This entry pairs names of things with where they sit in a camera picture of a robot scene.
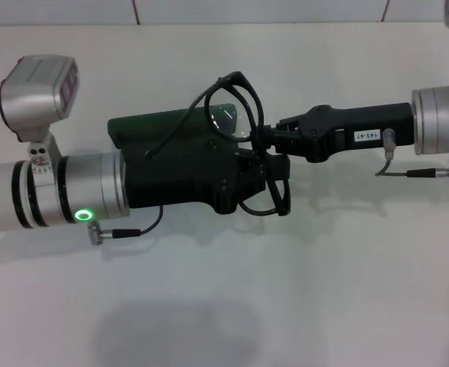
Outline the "black glasses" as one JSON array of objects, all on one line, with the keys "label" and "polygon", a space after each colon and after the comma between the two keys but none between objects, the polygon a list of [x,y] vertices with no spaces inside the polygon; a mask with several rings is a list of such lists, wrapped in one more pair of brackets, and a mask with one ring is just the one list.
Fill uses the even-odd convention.
[{"label": "black glasses", "polygon": [[[257,117],[252,114],[249,103],[245,100],[241,93],[236,90],[239,86],[246,90],[246,92],[252,97],[257,108]],[[253,89],[250,82],[246,79],[244,74],[240,71],[233,71],[225,76],[220,77],[212,86],[205,89],[185,110],[185,113],[180,118],[178,123],[170,130],[156,145],[151,147],[145,152],[144,159],[151,160],[156,156],[167,143],[177,134],[178,130],[190,119],[193,115],[195,108],[200,101],[204,101],[204,114],[206,115],[206,122],[212,125],[212,116],[210,114],[210,100],[214,93],[218,90],[224,89],[229,94],[233,95],[238,99],[246,110],[248,115],[250,133],[246,137],[236,137],[231,134],[225,134],[222,132],[221,128],[212,126],[214,133],[227,141],[233,141],[237,143],[249,142],[252,144],[252,150],[258,155],[259,161],[265,165],[265,168],[270,167],[271,155],[267,153],[267,147],[265,146],[265,135],[264,135],[264,111],[262,103]],[[274,207],[265,211],[256,211],[249,208],[244,202],[239,202],[239,206],[245,210],[248,214],[252,216],[271,216],[277,214],[279,216],[286,216],[291,211],[291,193],[290,185],[288,179],[285,178],[282,183],[284,187],[284,194],[281,195],[278,191],[277,185],[275,183],[276,179],[272,177],[272,174],[267,172],[265,174],[265,181],[267,183],[268,191],[271,195]]]}]

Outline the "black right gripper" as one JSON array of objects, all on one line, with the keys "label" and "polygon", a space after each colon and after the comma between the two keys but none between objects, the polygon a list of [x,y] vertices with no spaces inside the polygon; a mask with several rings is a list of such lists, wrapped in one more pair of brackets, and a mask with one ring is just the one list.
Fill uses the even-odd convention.
[{"label": "black right gripper", "polygon": [[386,129],[395,132],[398,146],[413,145],[411,105],[405,102],[354,109],[315,106],[306,113],[281,119],[276,128],[256,129],[250,135],[254,149],[265,152],[274,148],[280,155],[267,154],[262,169],[240,169],[235,155],[236,178],[229,185],[233,205],[268,189],[275,206],[290,206],[290,161],[285,154],[307,161],[326,161],[342,151],[381,148]]}]

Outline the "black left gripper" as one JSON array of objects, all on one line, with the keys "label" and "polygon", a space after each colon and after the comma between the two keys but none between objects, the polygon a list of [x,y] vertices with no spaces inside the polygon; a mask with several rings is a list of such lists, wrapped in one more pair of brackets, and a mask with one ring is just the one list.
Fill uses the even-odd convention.
[{"label": "black left gripper", "polygon": [[152,158],[148,143],[122,145],[129,207],[142,209],[180,203],[205,203],[221,215],[236,211],[239,169],[262,169],[253,150],[218,139],[173,141]]}]

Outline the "green glasses case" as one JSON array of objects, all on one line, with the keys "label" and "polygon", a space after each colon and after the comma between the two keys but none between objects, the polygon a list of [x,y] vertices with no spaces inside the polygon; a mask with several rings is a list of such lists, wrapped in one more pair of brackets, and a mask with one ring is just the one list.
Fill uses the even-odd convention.
[{"label": "green glasses case", "polygon": [[[185,113],[184,109],[178,109],[114,118],[108,121],[107,130],[119,150],[132,145],[150,148],[171,132]],[[215,128],[229,135],[236,131],[238,112],[232,103],[211,106],[210,117],[211,124],[207,122],[204,108],[195,108],[174,137],[177,140],[201,138],[213,134]]]}]

